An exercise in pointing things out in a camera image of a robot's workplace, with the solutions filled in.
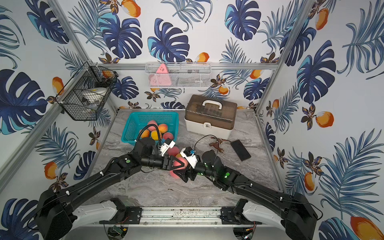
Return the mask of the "orange peach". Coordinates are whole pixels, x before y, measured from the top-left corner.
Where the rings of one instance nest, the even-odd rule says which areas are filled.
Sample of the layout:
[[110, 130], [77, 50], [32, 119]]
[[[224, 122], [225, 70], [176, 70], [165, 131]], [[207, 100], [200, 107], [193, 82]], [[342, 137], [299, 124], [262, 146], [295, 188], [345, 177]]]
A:
[[140, 138], [148, 138], [151, 136], [151, 131], [149, 131], [148, 129], [144, 130], [140, 136]]

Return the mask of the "teal plastic basket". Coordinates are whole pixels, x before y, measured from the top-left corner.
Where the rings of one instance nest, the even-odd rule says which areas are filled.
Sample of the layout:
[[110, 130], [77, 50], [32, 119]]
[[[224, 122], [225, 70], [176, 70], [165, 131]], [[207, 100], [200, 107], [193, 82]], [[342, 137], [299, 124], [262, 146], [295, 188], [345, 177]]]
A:
[[173, 134], [174, 141], [178, 138], [179, 114], [176, 112], [135, 112], [131, 113], [122, 133], [122, 142], [135, 145], [135, 140], [149, 121], [156, 121], [157, 124], [166, 124], [169, 132]]

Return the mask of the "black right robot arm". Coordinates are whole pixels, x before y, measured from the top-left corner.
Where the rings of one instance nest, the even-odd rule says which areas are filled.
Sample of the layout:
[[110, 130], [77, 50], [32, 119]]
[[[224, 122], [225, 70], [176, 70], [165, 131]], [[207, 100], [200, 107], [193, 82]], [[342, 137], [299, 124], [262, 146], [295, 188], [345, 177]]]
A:
[[197, 175], [207, 177], [218, 189], [243, 196], [279, 216], [278, 223], [292, 240], [313, 238], [318, 215], [304, 195], [285, 194], [258, 184], [225, 166], [214, 151], [205, 152], [194, 165], [184, 157], [172, 156], [171, 160], [178, 163], [173, 164], [172, 171], [184, 182]]

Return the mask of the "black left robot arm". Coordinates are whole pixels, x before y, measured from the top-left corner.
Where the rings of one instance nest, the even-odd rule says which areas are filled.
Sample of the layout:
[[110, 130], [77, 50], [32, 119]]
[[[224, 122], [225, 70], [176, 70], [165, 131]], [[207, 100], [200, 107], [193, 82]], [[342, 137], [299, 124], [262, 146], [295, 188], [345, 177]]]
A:
[[155, 151], [155, 147], [156, 143], [153, 140], [139, 140], [133, 150], [112, 158], [99, 173], [58, 192], [52, 189], [44, 191], [34, 216], [43, 239], [58, 240], [64, 237], [78, 219], [74, 212], [81, 204], [104, 189], [140, 172], [142, 167], [173, 171], [185, 166], [185, 163], [175, 156], [159, 154]]

